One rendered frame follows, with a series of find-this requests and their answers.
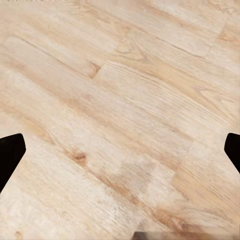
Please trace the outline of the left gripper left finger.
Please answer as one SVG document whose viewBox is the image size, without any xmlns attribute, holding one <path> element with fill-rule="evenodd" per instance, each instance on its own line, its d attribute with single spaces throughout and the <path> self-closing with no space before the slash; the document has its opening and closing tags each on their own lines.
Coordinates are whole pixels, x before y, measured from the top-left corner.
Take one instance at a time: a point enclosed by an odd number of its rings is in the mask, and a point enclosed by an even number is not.
<svg viewBox="0 0 240 240">
<path fill-rule="evenodd" d="M 21 133 L 0 138 L 0 193 L 26 152 Z"/>
</svg>

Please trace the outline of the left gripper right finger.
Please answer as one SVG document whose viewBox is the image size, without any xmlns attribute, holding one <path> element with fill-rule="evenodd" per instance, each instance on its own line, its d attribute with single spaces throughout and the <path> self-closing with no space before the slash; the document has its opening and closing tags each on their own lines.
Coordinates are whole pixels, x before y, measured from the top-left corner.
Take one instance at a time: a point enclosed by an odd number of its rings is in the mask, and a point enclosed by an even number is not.
<svg viewBox="0 0 240 240">
<path fill-rule="evenodd" d="M 240 135 L 228 133 L 224 151 L 240 173 Z"/>
</svg>

